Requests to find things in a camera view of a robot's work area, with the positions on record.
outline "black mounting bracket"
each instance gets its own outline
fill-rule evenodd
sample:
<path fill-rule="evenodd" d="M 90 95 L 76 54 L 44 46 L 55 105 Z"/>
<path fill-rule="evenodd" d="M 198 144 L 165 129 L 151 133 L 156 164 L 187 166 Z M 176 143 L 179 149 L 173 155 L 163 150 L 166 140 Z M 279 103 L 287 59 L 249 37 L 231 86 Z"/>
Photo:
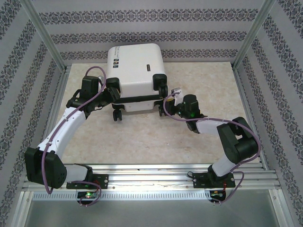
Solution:
<path fill-rule="evenodd" d="M 101 186 L 101 189 L 107 189 L 108 187 L 108 174 L 93 174 L 90 182 L 97 183 Z M 96 186 L 91 184 L 83 184 L 83 183 L 67 183 L 67 189 L 87 189 L 93 190 L 97 189 Z"/>
<path fill-rule="evenodd" d="M 187 175 L 193 179 L 194 188 L 223 188 L 224 183 L 226 184 L 226 188 L 234 188 L 236 186 L 232 173 L 215 182 L 210 181 L 208 173 L 191 173 L 191 175 Z"/>

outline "wall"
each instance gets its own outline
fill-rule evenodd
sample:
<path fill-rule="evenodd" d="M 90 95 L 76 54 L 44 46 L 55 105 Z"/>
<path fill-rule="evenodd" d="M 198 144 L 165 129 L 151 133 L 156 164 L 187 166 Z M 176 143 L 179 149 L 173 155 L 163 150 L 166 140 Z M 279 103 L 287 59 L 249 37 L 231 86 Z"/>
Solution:
<path fill-rule="evenodd" d="M 263 150 L 303 226 L 303 1 L 279 0 L 238 69 Z"/>
<path fill-rule="evenodd" d="M 24 152 L 44 134 L 60 71 L 17 0 L 0 1 L 0 227 L 24 180 Z"/>
<path fill-rule="evenodd" d="M 117 45 L 154 42 L 165 61 L 231 61 L 263 0 L 36 0 L 66 64 L 107 62 Z"/>

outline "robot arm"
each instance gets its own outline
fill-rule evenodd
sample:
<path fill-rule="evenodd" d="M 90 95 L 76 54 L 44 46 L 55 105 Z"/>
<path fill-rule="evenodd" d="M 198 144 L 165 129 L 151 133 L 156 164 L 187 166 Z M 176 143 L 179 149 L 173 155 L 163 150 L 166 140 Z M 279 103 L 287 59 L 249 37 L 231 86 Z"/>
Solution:
<path fill-rule="evenodd" d="M 86 103 L 96 94 L 100 79 L 96 77 L 85 76 L 82 80 L 82 87 L 68 101 L 63 117 L 57 123 L 47 138 L 42 141 L 37 148 L 28 148 L 25 152 L 25 163 L 27 169 L 27 178 L 29 181 L 44 184 L 42 178 L 42 154 L 50 138 L 52 139 L 45 156 L 45 173 L 47 184 L 53 188 L 60 188 L 65 182 L 88 181 L 93 179 L 91 167 L 85 165 L 68 165 L 65 166 L 62 161 L 63 152 L 72 139 L 75 131 L 85 122 L 88 116 L 96 107 L 104 106 L 118 100 L 120 93 L 117 88 L 105 88 L 98 97 L 87 103 L 76 111 L 76 108 Z"/>
<path fill-rule="evenodd" d="M 188 128 L 195 133 L 208 133 L 220 137 L 224 155 L 210 165 L 207 174 L 204 175 L 203 179 L 200 179 L 208 188 L 211 185 L 216 188 L 217 183 L 230 177 L 230 172 L 238 167 L 243 160 L 257 154 L 258 144 L 252 134 L 236 125 L 240 124 L 251 130 L 244 118 L 237 117 L 232 122 L 203 120 L 207 116 L 200 113 L 195 95 L 183 96 L 180 88 L 172 90 L 172 93 L 175 93 L 174 100 L 165 103 L 166 110 L 170 115 L 177 114 L 185 119 L 193 119 L 186 121 L 186 123 Z"/>

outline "gray metal panel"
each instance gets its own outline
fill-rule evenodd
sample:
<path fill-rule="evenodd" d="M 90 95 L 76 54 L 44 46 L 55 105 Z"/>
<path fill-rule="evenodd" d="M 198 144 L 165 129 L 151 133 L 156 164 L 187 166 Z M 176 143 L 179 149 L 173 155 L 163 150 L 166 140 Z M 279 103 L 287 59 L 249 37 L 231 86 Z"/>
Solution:
<path fill-rule="evenodd" d="M 275 227 L 279 223 L 268 190 L 247 190 L 222 206 L 205 200 L 100 201 L 82 208 L 75 201 L 32 201 L 25 226 Z"/>

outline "white suitcase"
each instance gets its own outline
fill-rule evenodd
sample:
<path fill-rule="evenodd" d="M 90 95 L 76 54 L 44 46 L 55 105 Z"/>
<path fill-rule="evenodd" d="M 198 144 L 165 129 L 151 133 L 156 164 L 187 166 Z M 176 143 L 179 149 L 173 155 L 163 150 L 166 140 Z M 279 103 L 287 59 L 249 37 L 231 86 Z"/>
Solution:
<path fill-rule="evenodd" d="M 159 105 L 164 114 L 163 98 L 168 95 L 167 76 L 157 44 L 115 46 L 108 51 L 107 87 L 116 87 L 121 97 L 112 104 L 114 120 L 122 120 L 120 109 L 127 112 L 151 110 Z"/>

